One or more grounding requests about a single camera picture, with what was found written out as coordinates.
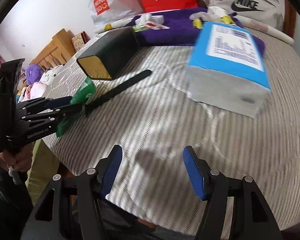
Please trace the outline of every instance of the black box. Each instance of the black box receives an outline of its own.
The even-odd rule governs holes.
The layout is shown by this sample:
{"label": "black box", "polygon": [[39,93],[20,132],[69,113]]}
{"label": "black box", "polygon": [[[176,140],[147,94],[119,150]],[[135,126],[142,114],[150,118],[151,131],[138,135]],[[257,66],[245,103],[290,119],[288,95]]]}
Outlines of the black box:
{"label": "black box", "polygon": [[77,63],[92,79],[114,80],[138,49],[133,28],[124,27],[97,40],[77,58]]}

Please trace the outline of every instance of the purple cloth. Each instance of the purple cloth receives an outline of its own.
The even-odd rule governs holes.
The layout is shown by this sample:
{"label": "purple cloth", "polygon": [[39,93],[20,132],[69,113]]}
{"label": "purple cloth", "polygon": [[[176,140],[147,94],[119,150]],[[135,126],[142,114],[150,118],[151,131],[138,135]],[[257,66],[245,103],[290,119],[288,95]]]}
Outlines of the purple cloth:
{"label": "purple cloth", "polygon": [[[196,29],[192,25],[190,15],[197,12],[207,12],[205,8],[187,8],[182,10],[153,13],[152,15],[163,15],[164,25],[170,29],[165,30],[147,30],[136,33],[136,38],[142,47],[149,46],[194,46],[200,34],[200,29]],[[135,16],[134,19],[126,26],[134,26],[135,20],[140,16]],[[234,22],[242,28],[242,24],[233,18]],[[253,36],[255,43],[263,56],[265,52],[265,44],[259,38]]]}
{"label": "purple cloth", "polygon": [[37,64],[31,64],[26,69],[26,78],[28,86],[33,85],[35,82],[39,82],[42,77],[43,70]]}

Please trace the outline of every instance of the small box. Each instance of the small box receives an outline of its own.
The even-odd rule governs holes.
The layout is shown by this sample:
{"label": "small box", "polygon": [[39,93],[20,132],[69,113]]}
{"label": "small box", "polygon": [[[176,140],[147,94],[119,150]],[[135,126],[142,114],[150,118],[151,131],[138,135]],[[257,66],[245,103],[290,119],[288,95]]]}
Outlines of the small box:
{"label": "small box", "polygon": [[186,73],[193,100],[252,118],[271,92],[251,34],[231,25],[204,24]]}
{"label": "small box", "polygon": [[78,52],[87,43],[86,33],[79,33],[78,35],[74,36],[71,41],[75,52]]}
{"label": "small box", "polygon": [[138,51],[132,27],[109,31],[77,58],[87,76],[95,80],[114,80]]}

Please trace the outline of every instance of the white tube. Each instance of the white tube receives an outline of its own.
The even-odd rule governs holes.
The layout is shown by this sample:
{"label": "white tube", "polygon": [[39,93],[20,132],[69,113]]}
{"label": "white tube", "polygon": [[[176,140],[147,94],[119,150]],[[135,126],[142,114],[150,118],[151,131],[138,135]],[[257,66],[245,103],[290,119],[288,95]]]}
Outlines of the white tube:
{"label": "white tube", "polygon": [[112,30],[112,29],[115,29],[115,28],[123,27],[123,26],[127,25],[129,22],[131,22],[132,19],[133,18],[124,18],[124,19],[121,19],[121,20],[118,20],[118,21],[108,23],[104,27],[97,28],[94,31],[94,33],[99,34],[99,33],[103,33],[103,32],[106,32],[106,31],[109,31],[109,30]]}
{"label": "white tube", "polygon": [[293,38],[289,37],[287,34],[277,30],[274,27],[271,27],[267,24],[252,20],[252,19],[244,17],[244,16],[236,15],[235,17],[245,27],[252,28],[254,30],[261,31],[263,33],[267,33],[267,34],[269,34],[273,37],[276,37],[276,38],[290,44],[291,46],[294,44],[294,39]]}

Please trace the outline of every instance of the bed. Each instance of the bed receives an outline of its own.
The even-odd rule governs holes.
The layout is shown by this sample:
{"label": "bed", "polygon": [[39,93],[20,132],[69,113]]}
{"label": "bed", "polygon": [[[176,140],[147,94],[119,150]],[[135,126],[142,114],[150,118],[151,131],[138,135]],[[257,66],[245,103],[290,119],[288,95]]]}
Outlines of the bed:
{"label": "bed", "polygon": [[[191,145],[211,168],[241,179],[252,176],[284,230],[300,222],[300,58],[293,48],[250,29],[266,43],[264,63],[271,97],[253,120],[187,96],[185,65],[193,47],[142,48],[115,81],[94,81],[97,95],[150,69],[147,79],[116,96],[85,118],[82,114],[61,138],[46,145],[75,175],[95,167],[115,144],[123,160],[107,199],[151,223],[195,234],[205,203],[195,196],[182,161]],[[74,95],[85,79],[76,58],[54,80],[48,98]],[[229,234],[228,201],[223,238]]]}

